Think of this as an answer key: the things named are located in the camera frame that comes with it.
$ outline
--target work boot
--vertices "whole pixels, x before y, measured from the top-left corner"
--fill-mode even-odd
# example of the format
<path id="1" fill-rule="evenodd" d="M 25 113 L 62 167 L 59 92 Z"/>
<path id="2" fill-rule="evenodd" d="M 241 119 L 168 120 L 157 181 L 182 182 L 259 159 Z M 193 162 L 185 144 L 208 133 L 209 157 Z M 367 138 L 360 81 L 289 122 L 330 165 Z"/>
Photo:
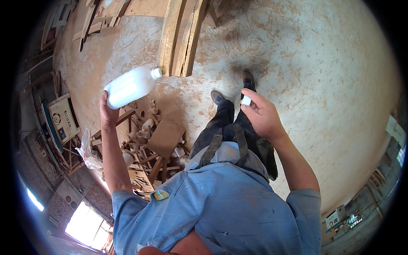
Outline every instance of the work boot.
<path id="1" fill-rule="evenodd" d="M 255 80 L 252 74 L 248 69 L 244 69 L 242 72 L 242 81 L 244 82 L 244 88 L 250 89 L 252 91 L 255 91 Z"/>
<path id="2" fill-rule="evenodd" d="M 216 105 L 218 105 L 222 99 L 225 99 L 224 95 L 222 95 L 221 92 L 216 91 L 215 89 L 211 91 L 211 98 Z"/>

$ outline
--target hand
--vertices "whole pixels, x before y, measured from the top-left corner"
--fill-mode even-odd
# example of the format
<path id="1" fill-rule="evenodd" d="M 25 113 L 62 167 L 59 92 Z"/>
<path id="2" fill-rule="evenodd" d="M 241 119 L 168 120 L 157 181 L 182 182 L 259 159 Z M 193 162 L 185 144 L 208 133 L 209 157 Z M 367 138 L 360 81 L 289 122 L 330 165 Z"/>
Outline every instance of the hand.
<path id="1" fill-rule="evenodd" d="M 116 122 L 119 118 L 119 109 L 112 110 L 108 106 L 109 94 L 106 90 L 103 91 L 103 95 L 99 100 L 99 111 L 101 114 L 101 129 L 108 129 L 116 127 Z"/>
<path id="2" fill-rule="evenodd" d="M 260 137 L 273 144 L 276 139 L 286 135 L 273 103 L 250 89 L 242 89 L 242 94 L 252 99 L 250 106 L 242 104 L 241 110 Z"/>

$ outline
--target workshop floor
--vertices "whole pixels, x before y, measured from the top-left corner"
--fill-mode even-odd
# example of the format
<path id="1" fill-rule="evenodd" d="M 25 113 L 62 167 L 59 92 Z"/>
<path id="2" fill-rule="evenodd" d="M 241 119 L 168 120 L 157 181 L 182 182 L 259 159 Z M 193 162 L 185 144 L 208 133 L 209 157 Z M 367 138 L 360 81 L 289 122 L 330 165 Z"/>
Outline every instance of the workshop floor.
<path id="1" fill-rule="evenodd" d="M 294 144 L 312 166 L 322 192 L 322 213 L 349 201 L 385 151 L 385 127 L 399 99 L 400 80 L 387 41 L 359 1 L 234 1 L 221 25 L 203 25 L 193 75 L 164 77 L 137 101 L 155 99 L 163 115 L 186 129 L 191 147 L 214 116 L 210 91 L 232 98 L 236 112 L 243 68 L 257 90 L 275 103 Z M 85 1 L 57 42 L 54 65 L 71 94 L 82 131 L 100 127 L 104 86 L 133 67 L 156 67 L 162 18 L 123 17 L 119 26 L 92 35 L 78 52 Z M 120 141 L 126 128 L 119 128 Z M 289 189 L 277 159 L 274 191 Z"/>

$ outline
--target white plastic bottle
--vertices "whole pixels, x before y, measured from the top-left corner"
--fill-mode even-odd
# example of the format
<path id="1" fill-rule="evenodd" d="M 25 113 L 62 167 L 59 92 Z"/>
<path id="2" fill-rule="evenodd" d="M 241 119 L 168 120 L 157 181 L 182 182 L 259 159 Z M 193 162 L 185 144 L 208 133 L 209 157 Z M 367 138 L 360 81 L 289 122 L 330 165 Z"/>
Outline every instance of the white plastic bottle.
<path id="1" fill-rule="evenodd" d="M 147 95 L 161 76 L 159 68 L 136 67 L 125 72 L 105 86 L 104 90 L 109 93 L 108 106 L 116 110 Z"/>

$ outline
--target plastic bag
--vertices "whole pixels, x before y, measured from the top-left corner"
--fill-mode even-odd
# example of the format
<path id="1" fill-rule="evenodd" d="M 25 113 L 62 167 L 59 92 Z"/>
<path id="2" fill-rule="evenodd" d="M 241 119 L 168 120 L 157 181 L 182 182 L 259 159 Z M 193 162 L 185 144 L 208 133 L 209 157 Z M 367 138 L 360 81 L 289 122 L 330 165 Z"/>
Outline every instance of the plastic bag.
<path id="1" fill-rule="evenodd" d="M 98 157 L 98 155 L 92 153 L 91 135 L 89 134 L 89 129 L 85 129 L 84 135 L 82 136 L 81 148 L 75 148 L 75 150 L 77 150 L 81 155 L 85 165 L 89 169 L 98 170 L 103 168 L 102 160 Z"/>

